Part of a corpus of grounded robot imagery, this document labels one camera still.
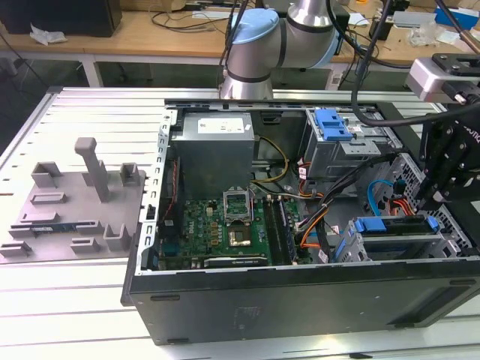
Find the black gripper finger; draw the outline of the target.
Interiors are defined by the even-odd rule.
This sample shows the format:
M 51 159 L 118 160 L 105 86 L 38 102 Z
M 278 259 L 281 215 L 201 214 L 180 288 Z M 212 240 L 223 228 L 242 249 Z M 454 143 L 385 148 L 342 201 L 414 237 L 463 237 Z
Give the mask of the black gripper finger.
M 415 195 L 422 210 L 434 211 L 449 203 L 445 191 L 449 183 L 458 179 L 460 152 L 455 149 L 455 136 L 455 121 L 438 121 L 427 132 L 424 179 Z
M 445 198 L 450 203 L 479 201 L 479 180 L 477 178 L 456 178 L 448 184 Z

